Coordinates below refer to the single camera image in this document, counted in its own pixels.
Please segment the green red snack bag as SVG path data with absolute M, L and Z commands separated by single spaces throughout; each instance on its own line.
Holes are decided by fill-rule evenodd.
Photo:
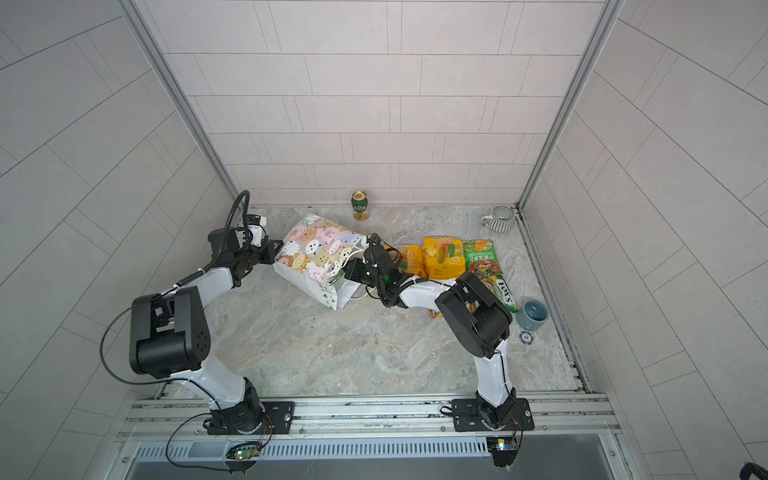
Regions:
M 502 273 L 492 240 L 469 240 L 463 243 L 465 269 L 479 276 Z

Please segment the striped ceramic mug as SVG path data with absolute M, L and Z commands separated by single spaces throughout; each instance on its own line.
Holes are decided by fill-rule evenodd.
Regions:
M 481 225 L 492 232 L 508 233 L 515 226 L 517 218 L 516 209 L 501 205 L 492 209 L 491 213 L 481 219 Z

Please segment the white paper bag pig print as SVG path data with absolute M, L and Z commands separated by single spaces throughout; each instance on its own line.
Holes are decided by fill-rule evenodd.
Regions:
M 285 237 L 275 272 L 334 311 L 342 309 L 359 284 L 345 278 L 345 267 L 360 258 L 367 238 L 326 218 L 307 214 Z

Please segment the right circuit board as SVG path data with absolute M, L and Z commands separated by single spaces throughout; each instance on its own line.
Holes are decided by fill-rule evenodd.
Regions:
M 519 454 L 521 442 L 516 437 L 487 437 L 487 450 L 498 468 L 511 467 Z

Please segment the left circuit board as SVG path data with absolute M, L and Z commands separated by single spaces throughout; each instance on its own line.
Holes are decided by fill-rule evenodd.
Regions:
M 231 461 L 254 461 L 262 449 L 263 443 L 259 441 L 248 441 L 232 446 L 226 453 L 225 458 Z

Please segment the circuit board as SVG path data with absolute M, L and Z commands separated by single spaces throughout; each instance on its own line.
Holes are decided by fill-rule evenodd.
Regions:
M 248 441 L 232 446 L 226 453 L 225 458 L 231 461 L 254 461 L 262 449 L 263 443 L 259 441 Z
M 521 442 L 516 437 L 487 437 L 487 450 L 498 468 L 511 467 L 519 454 Z

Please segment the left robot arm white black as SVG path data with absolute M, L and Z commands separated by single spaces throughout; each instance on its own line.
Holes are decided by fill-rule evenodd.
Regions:
M 282 243 L 248 211 L 250 193 L 238 194 L 224 227 L 209 233 L 211 261 L 167 292 L 145 295 L 130 309 L 129 364 L 138 375 L 177 383 L 206 400 L 210 435 L 267 435 L 274 422 L 253 383 L 233 373 L 212 351 L 205 308 L 241 286 L 257 265 L 275 262 Z

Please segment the green drink can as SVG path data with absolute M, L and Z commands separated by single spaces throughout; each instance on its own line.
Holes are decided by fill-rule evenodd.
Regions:
M 352 194 L 351 205 L 353 208 L 353 217 L 356 220 L 365 221 L 369 218 L 369 200 L 364 191 L 358 190 Z

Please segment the orange yellow snack bag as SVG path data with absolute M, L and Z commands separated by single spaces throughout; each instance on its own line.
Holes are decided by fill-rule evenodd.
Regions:
M 418 245 L 407 245 L 398 248 L 401 259 L 398 268 L 406 273 L 426 278 L 427 272 L 422 248 Z

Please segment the teal ceramic cup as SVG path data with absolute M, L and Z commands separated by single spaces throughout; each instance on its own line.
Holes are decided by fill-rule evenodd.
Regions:
M 517 323 L 525 331 L 534 332 L 540 329 L 549 319 L 547 306 L 536 299 L 526 299 L 517 313 Z

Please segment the large yellow snack bag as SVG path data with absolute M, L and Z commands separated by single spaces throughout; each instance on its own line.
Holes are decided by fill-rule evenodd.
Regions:
M 463 243 L 453 237 L 426 237 L 422 253 L 427 277 L 434 280 L 451 280 L 466 271 Z

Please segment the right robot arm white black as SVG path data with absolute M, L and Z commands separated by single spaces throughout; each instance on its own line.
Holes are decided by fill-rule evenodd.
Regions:
M 347 280 L 376 291 L 386 308 L 437 310 L 461 346 L 474 357 L 478 378 L 475 418 L 492 430 L 513 423 L 516 393 L 506 365 L 512 315 L 505 304 L 474 274 L 432 280 L 402 271 L 396 250 L 376 234 L 367 248 L 344 267 Z

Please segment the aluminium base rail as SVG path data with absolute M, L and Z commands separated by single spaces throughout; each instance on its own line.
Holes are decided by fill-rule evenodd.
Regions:
M 453 399 L 471 395 L 351 396 L 271 398 L 266 402 L 295 403 L 293 420 L 283 439 L 435 437 L 491 435 L 493 431 L 456 432 L 453 420 L 441 413 Z M 523 392 L 535 429 L 526 435 L 617 433 L 619 422 L 604 394 Z M 119 428 L 123 441 L 208 439 L 203 421 L 205 402 L 192 399 L 137 400 Z

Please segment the green savoria snack bag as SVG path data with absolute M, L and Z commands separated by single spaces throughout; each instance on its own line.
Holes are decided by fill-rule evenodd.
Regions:
M 517 302 L 502 275 L 491 275 L 486 279 L 485 283 L 510 313 L 515 314 L 518 312 Z

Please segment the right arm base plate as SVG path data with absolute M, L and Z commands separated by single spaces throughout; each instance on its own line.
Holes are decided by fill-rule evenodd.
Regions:
M 533 431 L 535 423 L 529 402 L 524 398 L 508 398 L 499 407 L 493 407 L 485 400 L 453 399 L 441 413 L 454 422 L 456 432 L 479 431 Z

